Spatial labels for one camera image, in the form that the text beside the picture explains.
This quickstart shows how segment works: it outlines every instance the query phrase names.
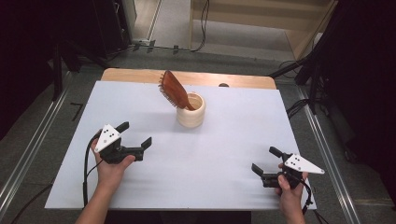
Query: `gray floor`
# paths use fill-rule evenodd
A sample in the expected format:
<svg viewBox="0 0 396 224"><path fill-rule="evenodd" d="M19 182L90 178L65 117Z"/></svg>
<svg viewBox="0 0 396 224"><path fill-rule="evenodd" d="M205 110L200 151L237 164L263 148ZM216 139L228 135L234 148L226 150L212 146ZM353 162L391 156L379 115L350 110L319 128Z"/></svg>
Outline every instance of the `gray floor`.
<svg viewBox="0 0 396 224"><path fill-rule="evenodd" d="M173 47L175 44L180 46L183 46L183 43L186 44L183 35L171 36L171 34L177 33L176 31L186 33L186 22L175 19L174 14L166 13L167 8L172 8L172 4L181 6L186 2L190 1L163 0L162 11L160 11L153 32L153 38L157 40L156 43L159 46ZM173 28L165 26L166 24L173 24ZM208 27L208 31L217 30L216 25L221 24L214 25L215 28ZM253 43L250 41L251 37L241 36L241 33L236 34L235 32L240 29L229 26L222 26L221 29L228 30L230 34L234 35L234 38L244 41L235 42L229 36L218 39L213 35L213 32L209 32L208 43L202 52L180 52L173 55L172 51L155 49L152 53L147 54L144 49L141 49L139 51L123 52L110 64L120 68L169 69L265 76L274 72L282 62L292 59L290 49L285 43L285 36L282 35L281 31L267 30L262 35L267 36L264 38L266 42L262 45L262 49L252 50L258 45L248 46L248 43ZM256 28L244 27L242 33L259 32L251 29ZM199 43L199 34L195 37L195 43ZM102 74L103 70L96 64L86 64L82 67L80 73L69 76L71 83L62 107L50 125L49 131L43 139L20 187L7 207L7 211L3 218L0 218L1 223L10 223L21 208L57 175L64 154L77 128L78 119L81 116L79 114L78 118L73 121L78 108L71 103L86 104L94 82L99 80ZM290 72L287 75L292 77L294 73ZM292 79L279 77L276 79L276 85L281 92L285 108L289 108L300 99L298 87L293 84ZM2 157L0 157L0 169L2 170L0 184L2 186L11 176L14 167L16 167L34 136L36 128L50 107L51 96L52 86L49 86L37 97L8 135L0 142L0 148L3 152ZM332 124L326 116L320 113L320 110L318 112L322 130L357 209L361 223L396 223L396 213L391 210L392 202L382 186L378 174L364 164L351 164L345 160L342 145ZM290 125L301 154L319 167L326 167L305 112L302 110L293 117L290 120ZM331 181L329 174L311 175L309 178L315 192L318 211L330 223L347 223L340 202L341 199L335 191L334 183ZM47 191L37 198L22 214L19 223L73 223L76 220L80 211L44 209L48 195L49 192ZM312 212L306 214L306 219L309 223L317 222ZM283 217L278 211L252 212L252 223L282 222L284 222Z"/></svg>

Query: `brown brush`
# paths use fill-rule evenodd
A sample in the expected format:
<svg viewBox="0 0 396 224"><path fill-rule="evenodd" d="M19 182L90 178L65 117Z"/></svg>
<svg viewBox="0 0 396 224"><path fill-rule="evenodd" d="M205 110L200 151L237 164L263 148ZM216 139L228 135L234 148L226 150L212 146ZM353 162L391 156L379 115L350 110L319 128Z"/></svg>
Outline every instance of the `brown brush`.
<svg viewBox="0 0 396 224"><path fill-rule="evenodd" d="M186 90L178 82L175 75L171 71L165 71L160 79L160 91L163 93L166 99L175 107L189 110L195 110L189 102Z"/></svg>

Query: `black cable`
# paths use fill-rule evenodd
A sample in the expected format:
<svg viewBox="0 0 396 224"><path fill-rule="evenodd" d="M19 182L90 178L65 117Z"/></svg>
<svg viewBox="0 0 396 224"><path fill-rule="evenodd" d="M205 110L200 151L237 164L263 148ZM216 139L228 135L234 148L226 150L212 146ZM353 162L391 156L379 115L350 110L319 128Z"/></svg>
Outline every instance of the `black cable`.
<svg viewBox="0 0 396 224"><path fill-rule="evenodd" d="M110 59L107 59L107 60L105 60L104 62L105 63L109 63L109 62L111 62L111 61L113 61L114 59L116 59L117 57L119 57L119 55L122 53L122 51L117 51L117 52L114 52L114 53L110 53L110 54L108 54L108 55L112 55L112 54L115 54L113 57L111 57ZM93 64L94 62L92 62L92 61L85 61L85 60L81 60L81 58L79 59L83 64Z"/></svg>
<svg viewBox="0 0 396 224"><path fill-rule="evenodd" d="M96 167L98 167L98 165L100 165L100 163L102 163L103 160L99 161L95 166L93 166L91 168L91 170L87 173L87 177L90 175L90 173L92 172L92 170L94 170Z"/></svg>
<svg viewBox="0 0 396 224"><path fill-rule="evenodd" d="M328 95L324 90L324 82L323 79L320 77L318 81L318 92L320 93L319 98L317 99L319 102L319 109L326 115L329 116L329 110L326 106L326 102L328 99Z"/></svg>
<svg viewBox="0 0 396 224"><path fill-rule="evenodd" d="M100 132L97 133L91 140L90 143L88 143L87 145L87 150L85 151L85 160L84 160L84 182L82 183L82 197L84 200L84 207L87 205L88 203L88 185L87 185L87 179L88 179L88 175L87 175L87 170L88 170L88 156L90 155L90 149L91 149L91 145L93 140L95 140L96 138L98 138L100 136Z"/></svg>
<svg viewBox="0 0 396 224"><path fill-rule="evenodd" d="M201 29L202 29L202 35L203 35L202 36L201 45L197 49L193 49L192 52L200 50L205 45L205 41L206 41L206 22L207 22L207 15L209 14L209 5L210 5L210 2L209 2L209 0L207 0L206 3L205 3L204 9L202 10L202 14L201 14ZM205 9L206 9L206 16L205 16L205 25L204 25L203 20L204 20Z"/></svg>
<svg viewBox="0 0 396 224"><path fill-rule="evenodd" d="M207 15L209 14L209 5L210 2L209 0L206 0L204 9L202 10L202 14L201 14L201 29L202 29L202 41L201 41L201 45L197 48L197 49L175 49L175 48L168 48L168 47L156 47L156 46L144 46L144 45L139 45L139 48L146 48L146 49L170 49L170 50L177 50L177 51L187 51L187 52L196 52L198 50L200 50L201 48L204 47L205 42L206 42L206 22L207 22ZM124 52L126 50L130 50L130 49L134 49L135 46L131 46L128 49L125 50L121 50L115 53L121 53Z"/></svg>
<svg viewBox="0 0 396 224"><path fill-rule="evenodd" d="M48 184L45 188L43 188L40 192L37 193L37 195L35 197L33 197L22 209L21 211L14 217L14 219L12 220L11 224L15 224L18 222L18 219L20 219L22 213L26 210L26 208L32 203L34 202L41 194L43 194L44 192L46 192L48 189L50 189L52 187L52 183Z"/></svg>
<svg viewBox="0 0 396 224"><path fill-rule="evenodd" d="M291 119L307 104L309 104L309 99L299 100L296 103L294 103L294 105L292 105L289 109L286 110L286 113L288 114L288 118Z"/></svg>
<svg viewBox="0 0 396 224"><path fill-rule="evenodd" d="M318 221L320 224L322 224L321 220L323 220L324 222L326 222L327 224L329 224L329 222L324 219L323 216L320 215L320 213L317 210L314 210L315 216L317 217Z"/></svg>
<svg viewBox="0 0 396 224"><path fill-rule="evenodd" d="M281 64L277 67L277 69L280 69L280 67L282 67L282 65L283 65L284 63L295 63L295 62L296 62L296 61L285 61L285 62L281 63ZM286 77L286 78L294 78L294 77L288 77L288 76L286 76L285 74L283 74L282 76L284 76L284 77Z"/></svg>
<svg viewBox="0 0 396 224"><path fill-rule="evenodd" d="M303 215L304 215L305 212L306 212L307 209L308 209L308 206L312 204L312 200L311 200L311 197L312 197L312 190L311 190L311 188L309 188L309 186L305 183L305 181L304 181L303 179L299 179L299 178L297 178L296 176L291 175L291 174L289 174L289 173L285 173L285 175L286 175L286 176L289 176L289 177L291 177L291 178L293 178L293 179L295 179L295 180L297 180L297 181L300 181L300 183L302 183L302 184L305 186L306 192L308 193L308 197L307 197L307 199L306 199L306 201L305 201L305 205L304 205L304 208L303 208ZM319 221L320 224L322 224L321 220L323 220L324 222L326 222L327 224L329 224L329 222L328 222L323 216L321 216L320 213L319 213L317 210L313 210L313 211L314 211L315 216L317 217L317 219L318 219L318 221Z"/></svg>
<svg viewBox="0 0 396 224"><path fill-rule="evenodd" d="M291 177L291 178L293 178L293 179L299 181L300 183L302 183L302 184L305 186L306 192L308 193L308 198L306 199L306 201L305 201L305 206L304 206L304 208L303 208L303 215L304 215L305 212L306 212L306 210L308 209L308 206L309 206L310 204L312 204L312 200L311 200L312 191L311 191L311 188L309 188L309 186L305 183L305 181L304 181L303 179L299 179L299 178L297 178L296 176L291 175L291 174L289 174L289 173L287 173L287 172L285 173L285 175L286 175L287 177Z"/></svg>

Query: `white table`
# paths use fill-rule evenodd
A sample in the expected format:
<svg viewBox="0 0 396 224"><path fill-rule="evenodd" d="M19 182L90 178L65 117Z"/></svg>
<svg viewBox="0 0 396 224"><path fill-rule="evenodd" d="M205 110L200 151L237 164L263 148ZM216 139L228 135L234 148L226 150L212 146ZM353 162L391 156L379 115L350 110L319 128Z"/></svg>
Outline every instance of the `white table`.
<svg viewBox="0 0 396 224"><path fill-rule="evenodd" d="M85 148L109 123L129 121L121 144L138 147L152 136L144 160L127 169L110 209L266 210L278 208L273 189L250 167L277 173L269 147L299 153L278 90L185 85L207 103L204 123L187 129L157 84L98 81L64 157L46 208L80 209ZM91 154L89 167L95 165ZM89 176L89 198L97 182ZM315 202L310 208L316 208Z"/></svg>

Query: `human hand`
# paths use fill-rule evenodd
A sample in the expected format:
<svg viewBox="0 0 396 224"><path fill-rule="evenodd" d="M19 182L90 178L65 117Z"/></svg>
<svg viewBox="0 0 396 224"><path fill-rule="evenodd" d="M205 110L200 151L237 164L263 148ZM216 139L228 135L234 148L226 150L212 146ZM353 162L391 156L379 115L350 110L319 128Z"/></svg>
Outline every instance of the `human hand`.
<svg viewBox="0 0 396 224"><path fill-rule="evenodd" d="M306 180L307 177L308 173L303 172L303 180ZM283 175L280 175L277 181L280 189L275 189L275 192L280 196L280 211L286 217L286 221L289 224L305 223L301 207L304 185L300 183L295 189L291 189L288 179Z"/></svg>
<svg viewBox="0 0 396 224"><path fill-rule="evenodd" d="M91 150L93 155L95 156L96 164L100 162L102 159L100 158L99 153L95 153L93 151L96 148L96 144L98 139L93 140L91 144ZM123 178L123 174L125 169L134 162L135 157L133 155L129 155L123 159L119 164L108 164L105 161L102 161L97 166L98 171L98 183L97 188L101 190L105 190L111 195L116 192L117 188L120 186L120 182Z"/></svg>

